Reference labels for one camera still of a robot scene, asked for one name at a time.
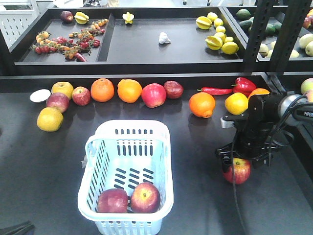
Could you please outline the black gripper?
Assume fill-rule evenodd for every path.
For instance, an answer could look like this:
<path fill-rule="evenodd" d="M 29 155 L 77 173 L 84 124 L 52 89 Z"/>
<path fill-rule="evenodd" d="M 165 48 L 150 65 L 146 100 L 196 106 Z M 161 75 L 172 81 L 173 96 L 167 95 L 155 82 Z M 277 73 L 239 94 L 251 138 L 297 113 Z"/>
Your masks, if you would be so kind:
<path fill-rule="evenodd" d="M 233 167 L 234 157 L 252 161 L 254 169 L 271 166 L 273 150 L 293 143 L 293 134 L 284 131 L 293 95 L 253 95 L 248 101 L 249 117 L 242 128 L 236 128 L 233 141 L 215 151 L 222 171 Z"/>

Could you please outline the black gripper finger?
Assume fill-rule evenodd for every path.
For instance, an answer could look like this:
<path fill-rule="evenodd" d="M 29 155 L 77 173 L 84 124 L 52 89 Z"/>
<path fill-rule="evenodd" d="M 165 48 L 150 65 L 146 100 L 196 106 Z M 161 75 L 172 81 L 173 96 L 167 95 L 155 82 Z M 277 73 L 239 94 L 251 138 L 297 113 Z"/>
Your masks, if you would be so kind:
<path fill-rule="evenodd" d="M 34 235 L 35 226 L 30 222 L 14 225 L 0 230 L 0 235 Z"/>

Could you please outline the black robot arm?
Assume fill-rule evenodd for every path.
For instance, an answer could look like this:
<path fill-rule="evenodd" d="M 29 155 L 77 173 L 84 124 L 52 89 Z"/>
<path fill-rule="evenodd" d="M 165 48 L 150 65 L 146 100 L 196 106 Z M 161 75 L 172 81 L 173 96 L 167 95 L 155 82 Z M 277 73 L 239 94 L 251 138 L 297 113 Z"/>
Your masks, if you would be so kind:
<path fill-rule="evenodd" d="M 233 141 L 216 150 L 222 171 L 227 172 L 233 158 L 249 160 L 254 167 L 271 164 L 272 152 L 283 144 L 273 139 L 285 126 L 313 120 L 313 104 L 300 94 L 255 94 L 248 109 L 240 115 L 225 115 L 236 128 Z"/>

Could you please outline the yellow lemon near arm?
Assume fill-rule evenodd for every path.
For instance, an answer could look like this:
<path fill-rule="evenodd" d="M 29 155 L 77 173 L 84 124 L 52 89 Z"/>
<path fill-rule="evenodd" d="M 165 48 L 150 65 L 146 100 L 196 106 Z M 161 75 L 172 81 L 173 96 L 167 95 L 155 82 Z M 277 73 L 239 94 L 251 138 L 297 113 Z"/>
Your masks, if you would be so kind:
<path fill-rule="evenodd" d="M 58 131 L 63 123 L 63 114 L 56 108 L 43 108 L 37 117 L 37 126 L 46 132 Z"/>

